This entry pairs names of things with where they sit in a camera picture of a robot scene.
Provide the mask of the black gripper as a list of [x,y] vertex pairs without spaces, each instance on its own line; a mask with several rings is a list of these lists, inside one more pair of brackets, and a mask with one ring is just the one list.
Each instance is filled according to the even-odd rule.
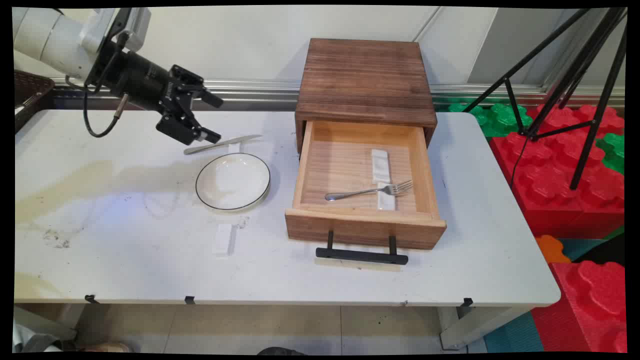
[[107,87],[117,97],[128,94],[130,104],[160,113],[156,130],[184,145],[194,141],[218,143],[222,135],[199,123],[192,111],[192,98],[166,99],[169,83],[176,94],[191,95],[215,109],[224,104],[196,73],[178,64],[167,70],[135,52],[120,50],[114,41],[103,44],[86,78],[86,85]]

